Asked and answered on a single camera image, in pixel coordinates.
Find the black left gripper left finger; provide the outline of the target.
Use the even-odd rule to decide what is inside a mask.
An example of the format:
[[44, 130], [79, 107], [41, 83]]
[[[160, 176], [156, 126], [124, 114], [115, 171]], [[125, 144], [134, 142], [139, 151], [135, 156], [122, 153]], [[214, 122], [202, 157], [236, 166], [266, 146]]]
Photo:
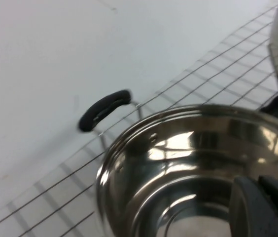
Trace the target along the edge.
[[276, 237], [274, 206], [257, 182], [239, 176], [230, 198], [230, 229], [233, 237]]

